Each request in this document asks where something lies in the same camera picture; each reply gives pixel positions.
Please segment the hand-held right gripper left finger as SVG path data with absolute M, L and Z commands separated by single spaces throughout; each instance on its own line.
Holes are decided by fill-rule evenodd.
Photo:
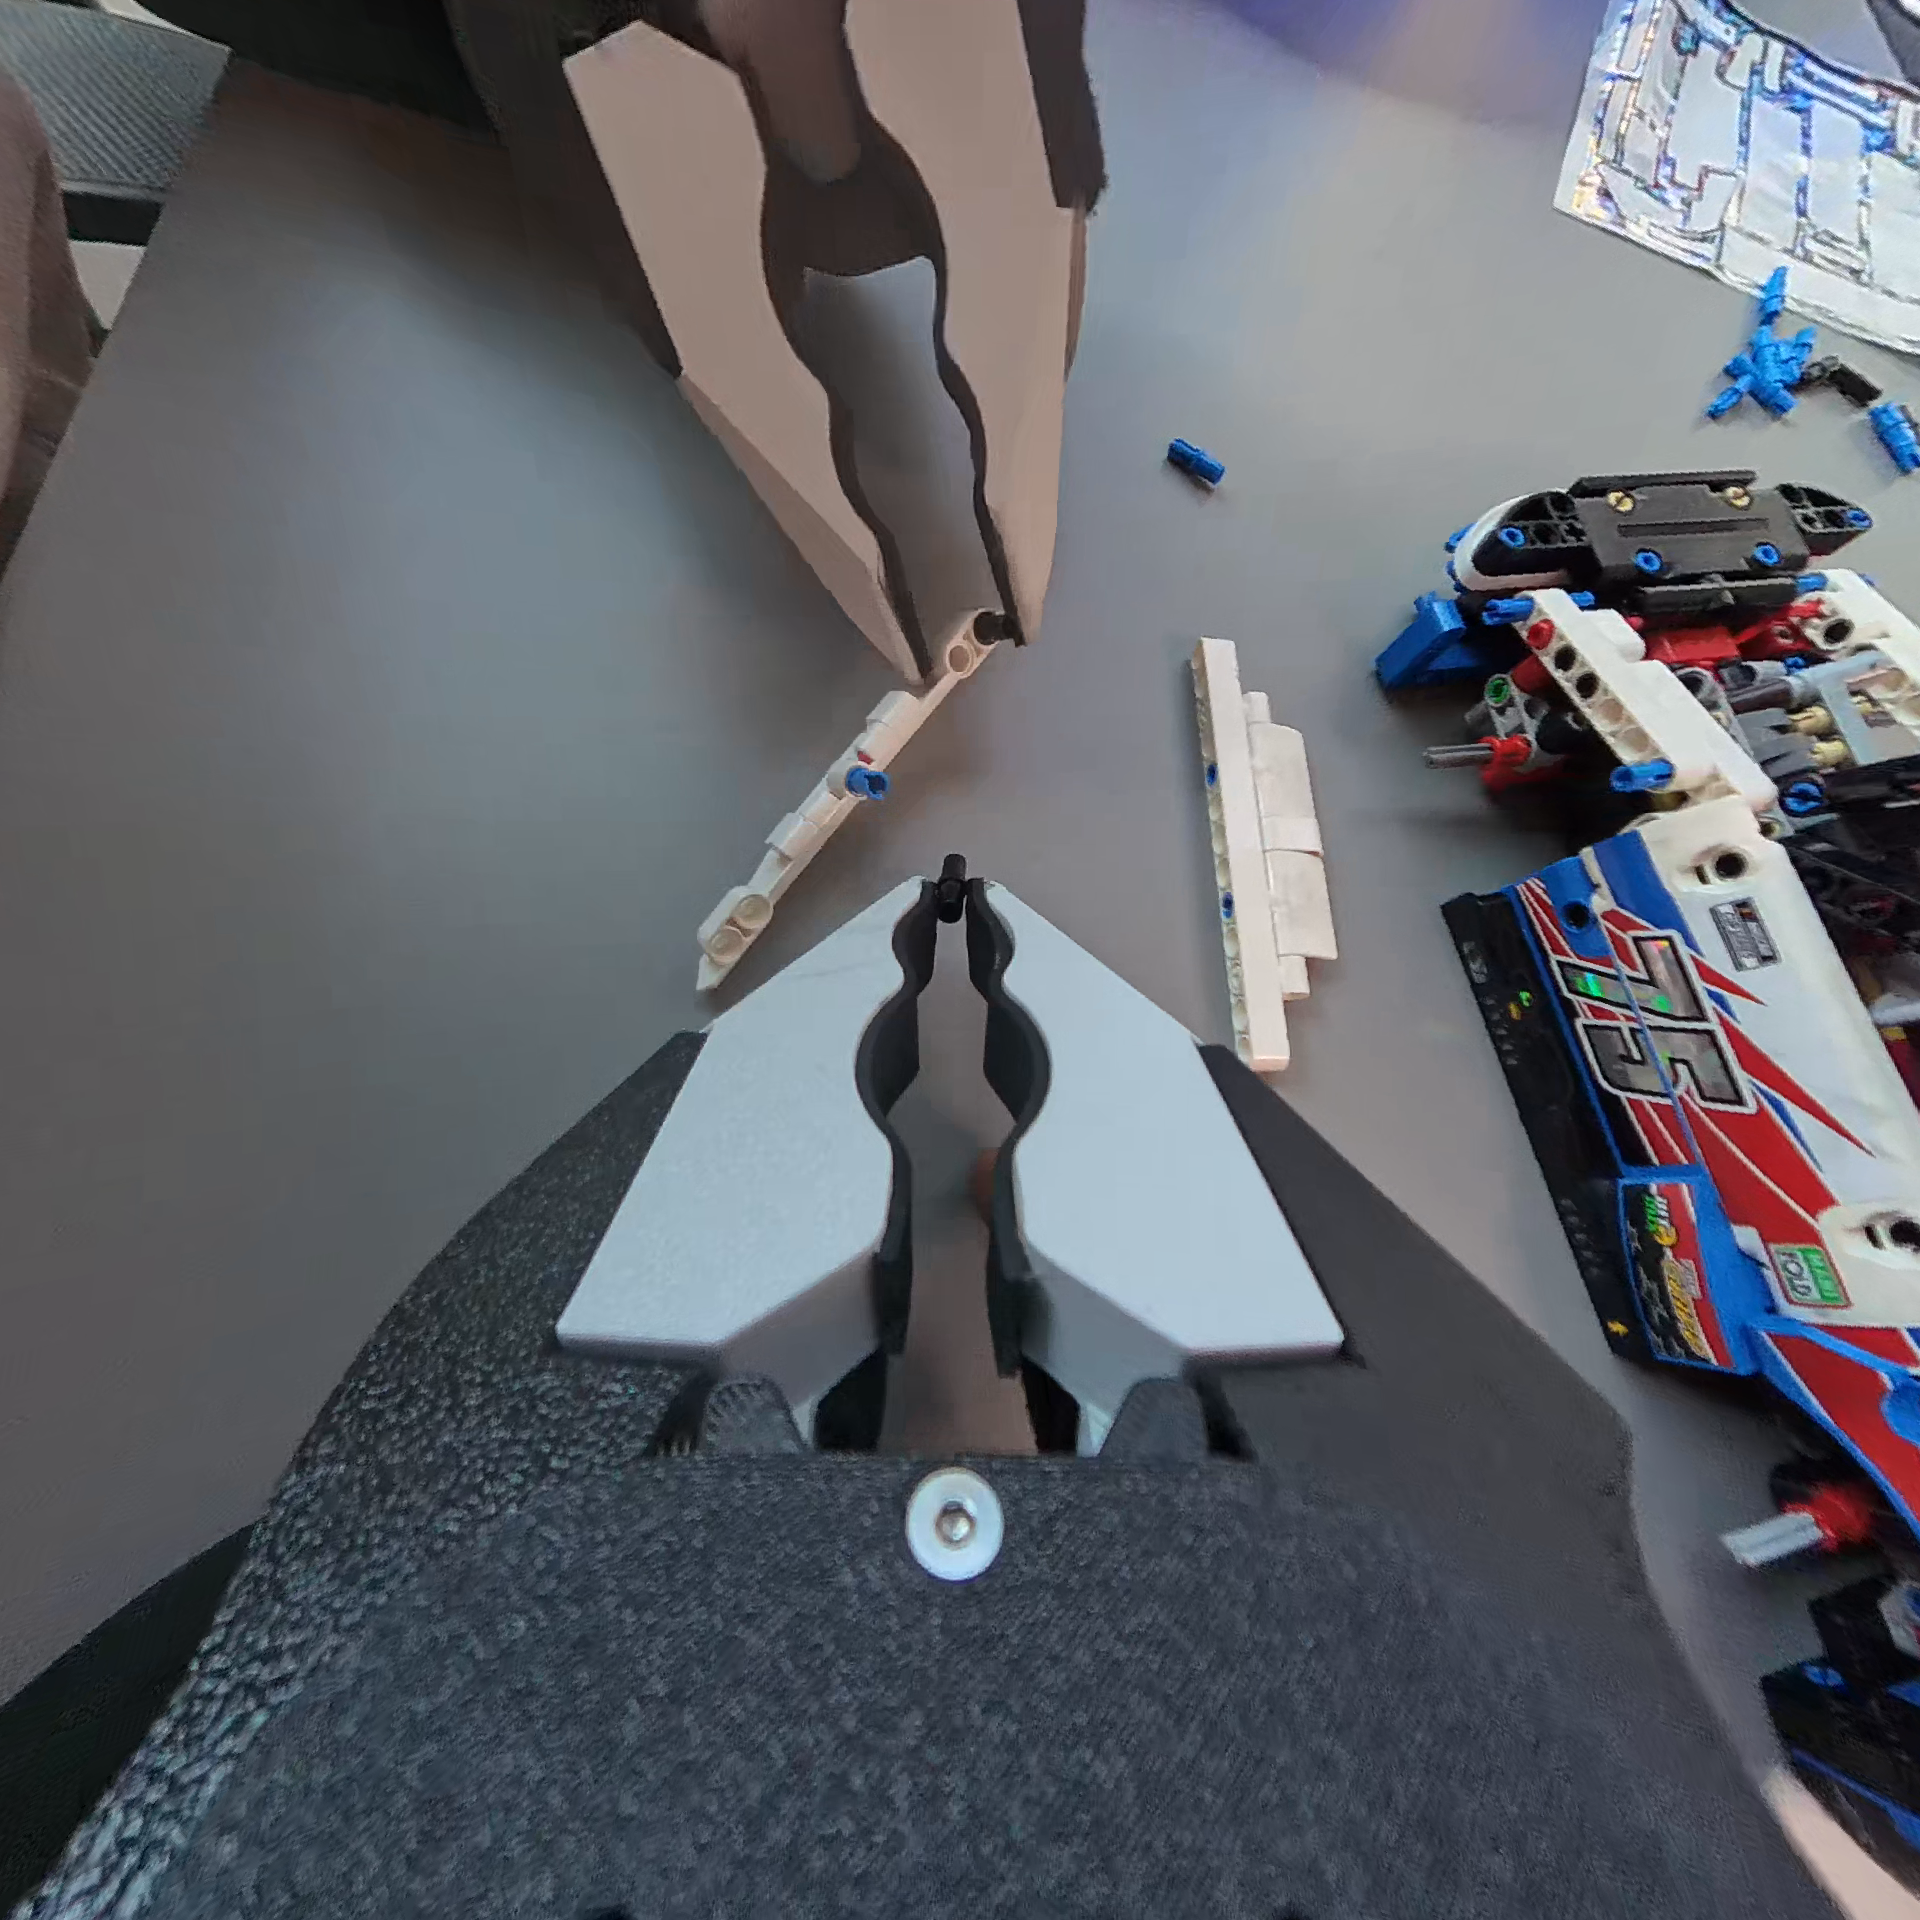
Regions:
M 567 1298 L 567 1355 L 767 1377 L 875 1450 L 914 1283 L 897 1106 L 922 1074 L 943 887 L 912 878 L 711 1019 Z

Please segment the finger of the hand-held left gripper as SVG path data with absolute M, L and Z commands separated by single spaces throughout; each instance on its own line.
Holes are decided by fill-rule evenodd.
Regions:
M 1059 534 L 1075 214 L 1057 200 L 1023 11 L 851 1 L 848 49 L 931 203 L 936 362 L 968 424 L 1002 610 L 1036 640 Z
M 764 250 L 769 160 L 740 78 L 638 18 L 572 55 L 567 85 L 688 407 L 870 645 L 903 680 L 929 680 L 897 542 L 848 491 L 833 395 L 777 311 Z

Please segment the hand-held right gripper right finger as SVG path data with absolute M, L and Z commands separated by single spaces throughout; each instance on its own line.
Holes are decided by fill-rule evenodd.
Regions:
M 1130 1392 L 1340 1355 L 1344 1327 L 1222 1088 L 1241 1062 L 969 879 L 987 1169 L 987 1315 L 1043 1450 L 1097 1450 Z

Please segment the white toy wing panel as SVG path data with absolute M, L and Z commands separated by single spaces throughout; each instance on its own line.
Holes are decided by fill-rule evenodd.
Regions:
M 906 744 L 1016 634 L 1018 624 L 1009 615 L 986 608 L 975 613 L 936 646 L 934 674 L 923 685 L 892 689 L 866 712 L 863 731 L 833 758 L 804 799 L 767 834 L 752 874 L 727 888 L 700 923 L 700 994 L 720 990 L 842 824 L 890 794 L 892 768 Z

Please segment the white toy beam with tiles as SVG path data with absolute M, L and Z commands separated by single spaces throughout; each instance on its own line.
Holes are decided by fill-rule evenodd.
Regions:
M 1290 1066 L 1290 1005 L 1338 960 L 1329 866 L 1305 737 L 1241 683 L 1231 640 L 1192 653 L 1232 1042 L 1254 1071 Z

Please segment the blue red white toy car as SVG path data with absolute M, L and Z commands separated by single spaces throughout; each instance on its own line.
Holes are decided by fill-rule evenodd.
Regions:
M 1446 902 L 1615 1352 L 1753 1385 L 1793 1454 L 1746 1568 L 1871 1569 L 1762 1680 L 1798 1779 L 1916 1889 L 1916 622 L 1872 517 L 1753 471 L 1586 474 L 1448 542 L 1376 658 L 1427 752 L 1580 846 Z

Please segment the dark mesh chair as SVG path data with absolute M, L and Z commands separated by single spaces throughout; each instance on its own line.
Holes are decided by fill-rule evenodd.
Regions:
M 145 249 L 227 47 L 97 7 L 6 1 L 3 66 L 47 133 L 68 238 Z

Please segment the person's brown clothing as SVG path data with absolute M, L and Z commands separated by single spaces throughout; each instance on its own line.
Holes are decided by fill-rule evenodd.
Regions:
M 48 135 L 3 74 L 3 565 L 79 410 L 99 341 Z

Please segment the pile of blue toy pins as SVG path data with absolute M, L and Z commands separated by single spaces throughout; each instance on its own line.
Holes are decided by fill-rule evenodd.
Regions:
M 1790 266 L 1784 262 L 1762 280 L 1753 326 L 1742 346 L 1724 362 L 1721 386 L 1708 402 L 1705 417 L 1726 417 L 1748 399 L 1775 417 L 1795 409 L 1798 390 L 1815 359 L 1817 328 L 1780 331 L 1787 295 Z

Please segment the dark cloth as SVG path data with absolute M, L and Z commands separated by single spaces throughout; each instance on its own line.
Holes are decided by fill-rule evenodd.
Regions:
M 207 1547 L 6 1702 L 6 1907 L 41 1882 L 178 1691 L 249 1541 L 240 1527 Z

